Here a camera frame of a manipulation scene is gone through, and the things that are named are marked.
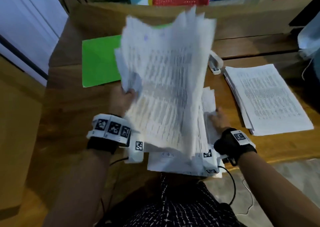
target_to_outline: right hand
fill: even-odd
[[[217,110],[217,115],[210,115],[209,119],[212,122],[212,125],[217,130],[219,134],[222,134],[222,132],[228,128],[231,128],[230,122],[226,116],[226,114],[223,112],[222,108],[219,107]]]

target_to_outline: wooden desk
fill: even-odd
[[[63,62],[63,59],[54,59],[55,66],[49,69],[49,81],[26,181],[19,226],[28,226],[30,223],[41,226],[56,199],[62,176],[81,160],[81,152],[87,143],[85,136],[91,129],[93,116],[106,112],[108,107],[109,91],[114,84],[82,87],[79,47],[78,42],[76,46],[58,47],[60,51],[77,51],[72,53],[73,57],[63,58],[64,66],[59,66],[58,63]],[[214,43],[214,50],[225,59],[225,66],[251,67],[274,63],[291,85],[315,126],[315,130],[307,132],[250,136],[257,145],[259,154],[269,163],[320,157],[320,115],[301,97],[302,88],[297,78],[304,66],[297,56],[297,49],[296,41],[282,34],[224,39]],[[283,54],[270,55],[279,51]],[[216,104],[225,109],[231,125],[250,135],[242,126],[239,110],[224,77],[214,76],[207,70],[204,86],[215,89]],[[112,160],[120,158],[122,151],[119,149]],[[105,202],[110,202],[109,207],[121,202],[135,190],[145,188],[148,193],[150,188],[145,186],[159,174],[147,171],[146,166],[145,155],[141,164],[117,163],[110,168],[103,196]]]

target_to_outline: left hand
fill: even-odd
[[[129,89],[129,91],[125,93],[121,84],[117,84],[110,92],[108,113],[123,117],[135,97],[136,92],[134,89]]]

